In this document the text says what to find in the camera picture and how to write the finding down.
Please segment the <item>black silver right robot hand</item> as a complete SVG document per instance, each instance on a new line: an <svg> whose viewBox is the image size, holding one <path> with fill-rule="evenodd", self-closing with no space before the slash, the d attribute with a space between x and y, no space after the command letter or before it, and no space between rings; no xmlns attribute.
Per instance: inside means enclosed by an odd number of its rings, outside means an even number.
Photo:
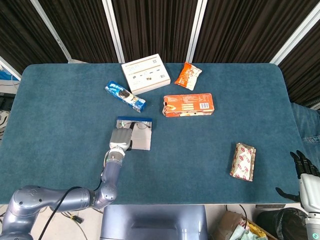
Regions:
<svg viewBox="0 0 320 240"><path fill-rule="evenodd" d="M285 193L279 187L276 192L283 198L300 203L301 207L308 213L320 213L320 171L319 169L299 150L290 152L293 158L299 194Z"/></svg>

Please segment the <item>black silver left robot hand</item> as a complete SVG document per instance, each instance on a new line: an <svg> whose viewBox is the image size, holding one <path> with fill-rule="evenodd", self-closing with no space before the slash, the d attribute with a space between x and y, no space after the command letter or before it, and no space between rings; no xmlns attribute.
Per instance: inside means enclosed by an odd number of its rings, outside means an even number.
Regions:
<svg viewBox="0 0 320 240"><path fill-rule="evenodd" d="M132 133L136 122L130 122L129 128L115 128L112 131L111 138L109 141L109 148L121 148L124 152L132 149Z"/></svg>

